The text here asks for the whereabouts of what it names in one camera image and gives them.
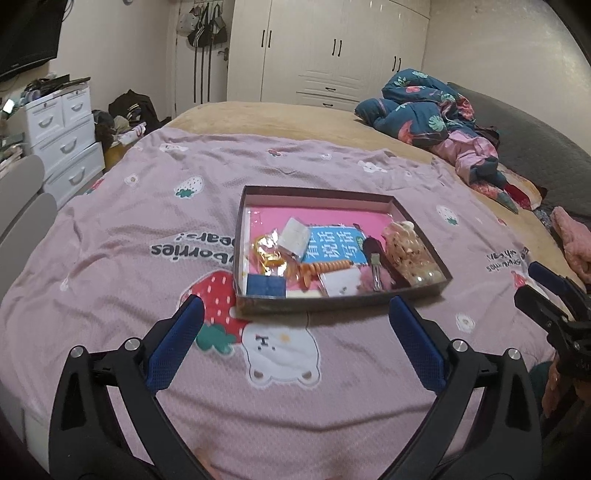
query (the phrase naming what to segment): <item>blue floral comforter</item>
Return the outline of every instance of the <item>blue floral comforter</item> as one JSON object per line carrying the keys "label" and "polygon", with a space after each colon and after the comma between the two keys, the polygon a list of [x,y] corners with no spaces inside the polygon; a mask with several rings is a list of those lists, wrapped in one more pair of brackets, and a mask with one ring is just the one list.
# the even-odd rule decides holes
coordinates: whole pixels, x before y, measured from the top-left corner
{"label": "blue floral comforter", "polygon": [[477,136],[468,99],[425,73],[403,70],[382,94],[383,99],[361,102],[355,115],[390,137],[425,148],[441,143],[454,130]]}

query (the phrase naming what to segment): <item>cardboard box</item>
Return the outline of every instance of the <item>cardboard box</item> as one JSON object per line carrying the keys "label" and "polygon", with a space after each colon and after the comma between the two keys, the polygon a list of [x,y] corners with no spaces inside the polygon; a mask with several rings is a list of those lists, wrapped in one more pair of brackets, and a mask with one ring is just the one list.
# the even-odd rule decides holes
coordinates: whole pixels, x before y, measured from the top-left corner
{"label": "cardboard box", "polygon": [[[339,212],[351,215],[383,214],[391,215],[395,221],[408,220],[413,222],[417,236],[422,240],[427,251],[437,264],[444,280],[430,285],[339,297],[322,296],[319,291],[289,291],[287,297],[246,295],[246,281],[248,274],[252,273],[250,261],[252,256],[251,221],[253,224],[257,222],[251,216],[259,214],[258,210],[269,212],[274,209],[282,209],[286,212],[294,211],[296,216],[297,212],[301,213],[303,209],[319,209],[324,213],[335,212],[335,215],[330,215],[331,218],[337,218]],[[265,225],[262,226],[262,229],[263,231],[265,231],[265,228],[268,231],[273,228],[280,230],[283,226],[284,224]],[[452,279],[449,270],[437,255],[431,242],[421,230],[420,225],[414,222],[394,197],[339,190],[265,186],[246,186],[242,192],[236,227],[233,273],[237,307],[244,313],[336,310],[387,304],[395,296],[401,296],[405,299],[437,296]]]}

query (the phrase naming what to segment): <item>metal screw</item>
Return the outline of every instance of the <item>metal screw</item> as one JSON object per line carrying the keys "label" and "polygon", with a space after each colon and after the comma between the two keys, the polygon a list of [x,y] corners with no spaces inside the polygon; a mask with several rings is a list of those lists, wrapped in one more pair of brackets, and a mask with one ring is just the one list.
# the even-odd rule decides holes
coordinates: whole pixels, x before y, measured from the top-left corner
{"label": "metal screw", "polygon": [[521,353],[516,348],[509,348],[509,356],[513,360],[519,360],[521,358]]}
{"label": "metal screw", "polygon": [[468,344],[464,340],[454,340],[452,347],[456,352],[465,352],[468,350]]}
{"label": "metal screw", "polygon": [[70,350],[70,356],[72,358],[78,358],[83,353],[84,353],[84,347],[80,346],[80,345],[75,346],[72,350]]}
{"label": "metal screw", "polygon": [[137,350],[139,348],[139,344],[139,338],[130,338],[125,342],[125,349],[127,351],[133,352],[134,350]]}

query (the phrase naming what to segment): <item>pink garment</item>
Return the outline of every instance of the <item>pink garment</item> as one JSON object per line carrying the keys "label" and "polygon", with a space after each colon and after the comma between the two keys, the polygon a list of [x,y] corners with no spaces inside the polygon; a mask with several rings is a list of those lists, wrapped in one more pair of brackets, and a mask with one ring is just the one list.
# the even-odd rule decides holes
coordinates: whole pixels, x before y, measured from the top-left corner
{"label": "pink garment", "polygon": [[550,219],[563,241],[569,267],[585,283],[591,283],[591,232],[582,223],[573,220],[562,207],[556,207]]}
{"label": "pink garment", "polygon": [[481,165],[489,157],[499,158],[495,147],[484,137],[469,137],[461,130],[449,134],[448,139],[430,148],[456,168],[457,175],[470,184],[470,169]]}

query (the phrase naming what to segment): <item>tan blanket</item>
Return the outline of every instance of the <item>tan blanket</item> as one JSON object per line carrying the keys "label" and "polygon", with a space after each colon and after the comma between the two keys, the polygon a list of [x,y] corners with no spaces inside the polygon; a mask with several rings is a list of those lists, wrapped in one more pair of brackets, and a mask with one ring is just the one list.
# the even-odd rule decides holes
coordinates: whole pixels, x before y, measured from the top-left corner
{"label": "tan blanket", "polygon": [[[258,134],[294,140],[325,140],[365,150],[387,148],[399,157],[421,163],[429,163],[433,158],[427,151],[404,144],[364,125],[353,113],[311,106],[211,103],[183,113],[168,126],[195,134]],[[532,189],[529,182],[521,187],[524,191]],[[519,215],[515,215],[493,200],[474,191],[473,194],[517,234],[535,260],[582,285],[550,234],[533,213],[520,209]]]}

